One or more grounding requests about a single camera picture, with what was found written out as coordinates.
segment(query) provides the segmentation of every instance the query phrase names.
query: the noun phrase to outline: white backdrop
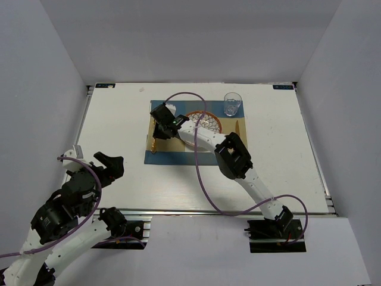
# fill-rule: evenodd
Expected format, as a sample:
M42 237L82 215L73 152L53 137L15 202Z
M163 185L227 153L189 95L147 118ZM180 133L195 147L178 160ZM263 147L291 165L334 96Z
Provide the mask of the white backdrop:
M341 0L41 0L86 84L300 78Z

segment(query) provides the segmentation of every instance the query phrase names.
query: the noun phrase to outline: table surface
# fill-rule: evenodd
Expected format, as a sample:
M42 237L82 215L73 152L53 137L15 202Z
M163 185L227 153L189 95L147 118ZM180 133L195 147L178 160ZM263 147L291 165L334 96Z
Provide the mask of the table surface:
M295 91L272 85L225 83L117 83L95 88L79 136L85 158L101 151L124 157L124 176L108 186L101 207L139 210L213 210L205 199L194 166L144 164L150 100L164 100L180 91L222 100L237 92L244 101L248 150L258 175L274 195L293 194L309 213L327 213L324 188L305 131ZM176 100L198 100L180 95ZM217 166L201 166L211 198L223 210L244 210L253 200ZM296 200L281 201L302 212Z

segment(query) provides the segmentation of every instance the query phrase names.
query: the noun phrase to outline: plate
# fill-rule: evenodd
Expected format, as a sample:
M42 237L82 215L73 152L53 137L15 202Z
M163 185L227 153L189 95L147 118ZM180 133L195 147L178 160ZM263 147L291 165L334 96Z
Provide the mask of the plate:
M197 110L192 111L185 116L189 118L189 120L193 121L194 123L197 123L197 120L201 117L203 111ZM222 125L220 120L215 116L213 113L205 112L204 117L201 119L199 123L202 127L214 132L214 133L222 133ZM189 141L185 141L190 146L195 146L194 143L191 143Z

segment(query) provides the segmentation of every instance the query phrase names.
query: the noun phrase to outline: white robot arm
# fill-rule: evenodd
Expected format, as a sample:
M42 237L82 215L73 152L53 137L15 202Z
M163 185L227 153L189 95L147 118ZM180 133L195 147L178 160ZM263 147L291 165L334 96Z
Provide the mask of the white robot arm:
M175 106L165 103L151 111L156 121L154 137L159 139L176 137L183 141L194 142L195 123L183 115L175 117L175 112ZM251 162L251 156L237 134L217 134L198 126L197 146L215 154L222 174L241 185L256 203L274 197L259 178ZM289 209L275 199L259 208L265 219L274 222L280 232L287 228L293 218Z
M194 143L195 128L196 125L193 121L188 120L184 122L178 130L180 139ZM226 140L226 136L226 134L214 133L206 128L198 127L197 145L205 148L211 153L214 153L217 146L221 145ZM267 198L274 197L274 195L258 177L254 167L247 170L245 173L245 178L236 178L234 180L245 189L245 191L256 203L260 203ZM277 200L273 200L259 206L259 208L266 219L275 220L276 217L283 211L283 204Z

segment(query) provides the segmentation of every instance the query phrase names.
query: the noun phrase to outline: purple cable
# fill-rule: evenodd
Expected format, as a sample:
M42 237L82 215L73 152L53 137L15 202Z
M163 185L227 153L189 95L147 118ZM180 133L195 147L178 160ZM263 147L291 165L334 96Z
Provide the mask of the purple cable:
M296 238L295 240L293 240L293 241L291 241L289 243L286 243L286 245L294 244L298 240L300 240L303 237L303 235L305 233L305 230L307 229L307 225L308 225L308 212L307 212L307 208L306 208L305 204L303 203L303 201L300 198L298 198L298 197L296 197L294 195L285 194L285 195L278 195L277 197L274 197L274 198L268 198L268 199L263 200L260 203L256 204L254 207L251 207L251 208L249 208L247 210L244 210L244 211L236 213L236 214L224 212L224 211L220 210L216 206L216 204L214 204L214 202L212 201L212 199L208 195L208 193L207 193L207 191L206 191L206 189L204 187L204 184L202 183L201 174L200 174L200 170L199 170L199 164L198 164L198 156L197 156L197 129L198 129L198 126L199 126L199 123L200 123L201 119L206 114L206 111L207 111L207 102L203 99L202 96L200 96L198 94L195 94L194 92L178 92L178 93L173 94L170 97L168 97L164 102L166 103L171 98L175 97L176 95L180 95L180 94L191 94L191 95L194 95L194 96L200 98L202 100L202 102L204 103L204 111L202 112L201 116L198 118L198 120L196 122L196 128L195 128L195 165L196 165L196 173L197 173L198 182L200 184L202 192L205 195L205 198L207 198L207 200L211 204L211 206L216 211L218 211L221 215L223 215L223 216L239 216L239 215L245 215L245 214L251 212L253 209L256 209L257 207L262 206L263 204L268 203L271 200L276 200L278 198L284 198L284 197L294 198L294 199L298 200L302 204L302 206L303 206L304 213L305 213L305 223L304 223L304 228L303 228L302 233L300 234L300 236L298 238Z
M7 254L2 254L2 255L0 255L0 258L19 256L19 255L21 255L19 252L12 252L12 253L7 253Z
M43 246L41 248L36 248L36 249L31 249L31 250L28 250L28 251L25 251L23 254L33 254L33 253L38 253L38 252L41 252L41 251L44 251L44 250L47 250L55 245L57 245L58 243L60 243L62 240L68 238L71 234L75 233L81 226L83 226L89 219L90 217L92 217L92 215L95 213L95 210L98 208L99 206L99 203L101 202L101 195L102 195L102 184L101 184L101 181L99 180L98 176L96 175L96 173L87 165L85 164L84 162L78 160L78 159L75 159L75 158L69 158L69 157L57 157L57 160L69 160L69 161L74 161L80 165L82 165L87 171L89 171L89 173L94 177L95 179L95 182L96 182L96 186L97 186L97 189L99 191L99 197L98 197L98 200L96 201L95 205L94 205L94 208L93 210L89 213L88 216L85 217L85 219L80 223L78 224L75 228L73 228L71 230L71 232L67 233L66 235L64 235L63 237L61 237L60 239L54 241L53 243L51 244L48 244L46 246ZM18 252L13 252L13 253L7 253L7 254L2 254L0 255L0 258L4 258L4 257L11 257L11 256L19 256L21 255L21 253L18 253Z
M103 244L108 244L108 243L111 243L111 242L116 241L116 240L135 240L138 243L140 243L143 248L145 248L145 244L141 240L137 239L136 237L110 238L109 240L101 241L100 243L95 244L95 246L100 246L100 245L103 245Z

